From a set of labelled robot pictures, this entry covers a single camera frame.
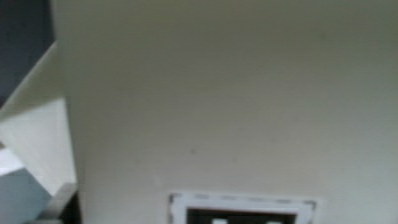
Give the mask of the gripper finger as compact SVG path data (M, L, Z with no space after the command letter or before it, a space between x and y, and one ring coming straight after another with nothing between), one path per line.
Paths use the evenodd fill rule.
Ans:
M79 224L76 184L65 183L33 220L35 224Z

